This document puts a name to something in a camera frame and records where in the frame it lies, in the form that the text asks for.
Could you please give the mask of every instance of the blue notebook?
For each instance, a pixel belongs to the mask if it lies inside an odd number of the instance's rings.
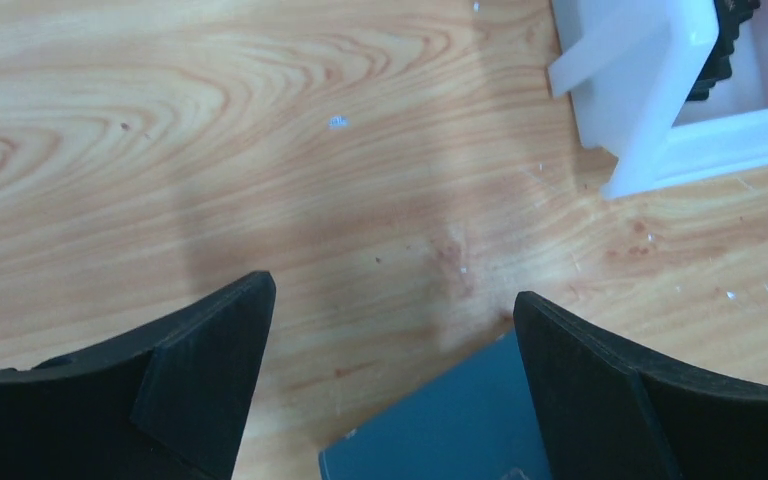
[[[323,480],[551,480],[509,333],[319,455]]]

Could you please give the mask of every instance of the wooden surface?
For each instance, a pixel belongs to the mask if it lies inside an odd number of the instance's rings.
[[[1,0],[0,367],[269,269],[239,479],[318,478],[520,290],[768,383],[768,170],[602,201],[547,4]]]

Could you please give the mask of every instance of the black ridged object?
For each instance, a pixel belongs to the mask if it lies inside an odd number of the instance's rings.
[[[0,370],[0,479],[230,479],[272,320],[252,273],[159,320]]]
[[[535,293],[514,323],[554,480],[768,480],[768,386],[694,367]]]

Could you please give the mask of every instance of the wooden table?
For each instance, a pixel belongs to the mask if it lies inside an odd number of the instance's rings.
[[[548,0],[0,1],[0,367],[269,269],[240,479],[318,478],[520,290],[768,383],[768,170],[604,202],[557,54]]]

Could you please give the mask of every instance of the white plastic container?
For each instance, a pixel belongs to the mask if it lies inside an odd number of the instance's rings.
[[[618,158],[606,198],[768,165],[768,0],[741,25],[733,76],[687,102],[719,33],[712,0],[553,0],[579,137]]]

